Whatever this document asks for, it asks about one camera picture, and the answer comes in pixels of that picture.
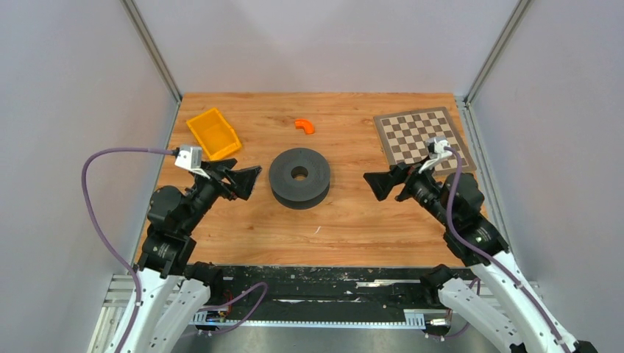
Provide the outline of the black cable spool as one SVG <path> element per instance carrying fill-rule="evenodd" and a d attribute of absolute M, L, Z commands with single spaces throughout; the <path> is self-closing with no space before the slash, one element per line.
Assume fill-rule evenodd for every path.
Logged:
<path fill-rule="evenodd" d="M 313 149 L 286 150 L 275 157 L 269 168 L 273 196 L 292 210 L 310 209 L 324 201 L 330 181 L 329 162 Z"/>

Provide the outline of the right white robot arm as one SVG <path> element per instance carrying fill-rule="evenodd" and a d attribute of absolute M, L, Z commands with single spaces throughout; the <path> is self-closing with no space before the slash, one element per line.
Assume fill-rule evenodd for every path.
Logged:
<path fill-rule="evenodd" d="M 475 177 L 457 171 L 438 182 L 432 171 L 420 167 L 399 163 L 387 172 L 365 173 L 364 179 L 379 201 L 402 185 L 395 199 L 416 200 L 444 226 L 448 249 L 486 283 L 501 308 L 479 297 L 445 265 L 421 278 L 422 301 L 458 313 L 500 352 L 596 352 L 592 343 L 570 334 L 536 295 L 503 236 L 481 213 L 484 196 Z"/>

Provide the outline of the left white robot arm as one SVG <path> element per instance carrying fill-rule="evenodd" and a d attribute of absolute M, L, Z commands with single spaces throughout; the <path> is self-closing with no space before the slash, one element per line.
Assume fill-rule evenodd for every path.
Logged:
<path fill-rule="evenodd" d="M 188 263 L 192 232 L 219 198 L 247 200 L 262 168 L 236 170 L 236 159 L 207 162 L 179 152 L 174 164 L 194 178 L 185 191 L 158 188 L 150 199 L 149 226 L 138 260 L 140 285 L 130 297 L 108 352 L 170 352 L 204 304 L 225 294 L 220 268 Z"/>

